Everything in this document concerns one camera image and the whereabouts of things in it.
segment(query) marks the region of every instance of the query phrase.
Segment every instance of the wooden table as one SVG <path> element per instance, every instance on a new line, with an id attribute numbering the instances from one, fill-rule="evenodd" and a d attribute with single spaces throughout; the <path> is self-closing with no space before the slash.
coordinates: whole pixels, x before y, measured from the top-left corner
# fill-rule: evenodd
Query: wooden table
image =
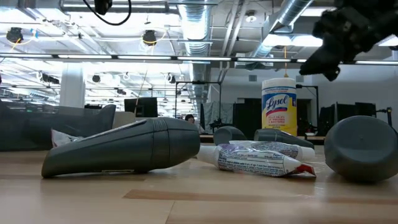
<path id="1" fill-rule="evenodd" d="M 191 159 L 145 175 L 45 180 L 46 152 L 0 152 L 0 223 L 398 223 L 397 176 L 351 184 L 316 151 L 316 179 L 223 172 Z"/>

